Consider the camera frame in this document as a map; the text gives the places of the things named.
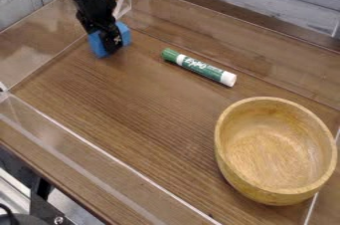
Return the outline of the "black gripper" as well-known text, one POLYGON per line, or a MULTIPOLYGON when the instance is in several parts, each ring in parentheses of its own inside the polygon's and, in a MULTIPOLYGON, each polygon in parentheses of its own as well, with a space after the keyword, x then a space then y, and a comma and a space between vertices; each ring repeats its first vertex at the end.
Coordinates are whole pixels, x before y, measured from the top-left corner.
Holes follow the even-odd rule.
POLYGON ((77 18, 89 34, 101 31, 103 54, 111 55, 123 47, 123 35, 117 25, 114 10, 117 0, 73 0, 77 4, 77 18))

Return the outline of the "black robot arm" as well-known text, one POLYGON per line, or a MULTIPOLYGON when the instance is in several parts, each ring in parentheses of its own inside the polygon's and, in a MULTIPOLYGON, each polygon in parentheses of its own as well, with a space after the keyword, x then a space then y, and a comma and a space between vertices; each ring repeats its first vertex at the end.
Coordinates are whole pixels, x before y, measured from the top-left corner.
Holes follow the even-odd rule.
POLYGON ((73 0, 77 18, 89 33, 93 51, 99 58, 115 54, 130 44, 130 28, 118 21, 114 13, 117 0, 73 0))

